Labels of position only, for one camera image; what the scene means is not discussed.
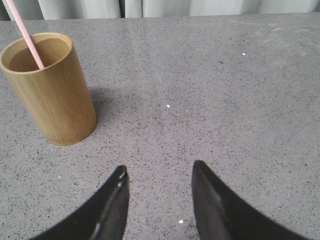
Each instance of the bamboo cup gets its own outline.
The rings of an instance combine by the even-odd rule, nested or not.
[[[23,38],[2,51],[0,67],[48,141],[78,143],[93,132],[97,116],[73,41],[57,32],[31,38],[44,69],[38,69]]]

